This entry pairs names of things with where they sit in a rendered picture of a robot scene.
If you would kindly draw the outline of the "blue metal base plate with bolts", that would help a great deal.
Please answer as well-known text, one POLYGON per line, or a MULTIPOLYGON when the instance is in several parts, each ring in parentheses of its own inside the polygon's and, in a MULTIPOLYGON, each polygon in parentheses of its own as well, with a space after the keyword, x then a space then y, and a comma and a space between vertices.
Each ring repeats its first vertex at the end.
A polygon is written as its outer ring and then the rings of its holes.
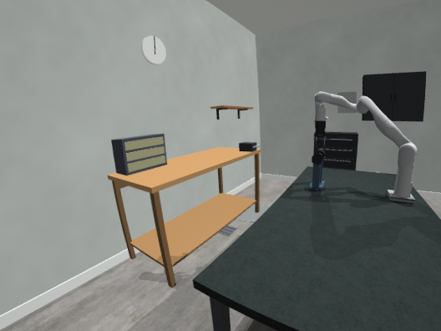
POLYGON ((312 173, 312 183, 308 187, 308 190, 322 191, 323 185, 325 183, 325 181, 322 181, 322 165, 323 165, 323 161, 319 165, 314 164, 313 173, 312 173), (321 168, 321 171, 320 171, 320 168, 321 168), (321 175, 320 175, 320 172, 321 172, 321 175), (318 183, 319 181, 320 181, 320 187, 319 187, 319 183, 318 183))

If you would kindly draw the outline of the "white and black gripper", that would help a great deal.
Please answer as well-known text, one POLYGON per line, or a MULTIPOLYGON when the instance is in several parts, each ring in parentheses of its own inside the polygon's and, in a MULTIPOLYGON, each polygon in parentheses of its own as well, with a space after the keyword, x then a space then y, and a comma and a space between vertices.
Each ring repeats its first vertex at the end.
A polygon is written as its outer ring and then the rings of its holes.
POLYGON ((326 120, 328 120, 328 117, 326 117, 326 114, 316 114, 315 116, 315 138, 316 138, 316 145, 317 145, 317 137, 324 137, 323 146, 325 146, 325 128, 326 128, 326 120))

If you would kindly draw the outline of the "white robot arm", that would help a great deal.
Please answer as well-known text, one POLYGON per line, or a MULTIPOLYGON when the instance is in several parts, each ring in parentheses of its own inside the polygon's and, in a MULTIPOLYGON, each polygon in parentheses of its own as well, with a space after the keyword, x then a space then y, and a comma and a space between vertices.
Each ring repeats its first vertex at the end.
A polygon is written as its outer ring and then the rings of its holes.
POLYGON ((370 111, 377 128, 399 148, 398 171, 393 194, 400 197, 410 197, 414 170, 414 157, 418 149, 408 140, 398 127, 373 103, 367 96, 362 96, 357 104, 352 104, 340 95, 318 92, 315 95, 316 114, 325 114, 324 103, 334 104, 366 114, 370 111))

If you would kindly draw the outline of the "grey dumbbell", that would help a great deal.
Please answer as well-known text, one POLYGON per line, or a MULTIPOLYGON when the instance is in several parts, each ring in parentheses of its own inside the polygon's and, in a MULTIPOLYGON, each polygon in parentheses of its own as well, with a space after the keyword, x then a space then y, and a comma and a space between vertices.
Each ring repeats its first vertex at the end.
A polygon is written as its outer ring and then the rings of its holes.
MULTIPOLYGON (((324 151, 323 151, 324 152, 324 151)), ((318 150, 313 156, 312 156, 312 162, 314 164, 320 164, 322 162, 322 159, 324 158, 325 154, 322 152, 322 150, 318 150)))

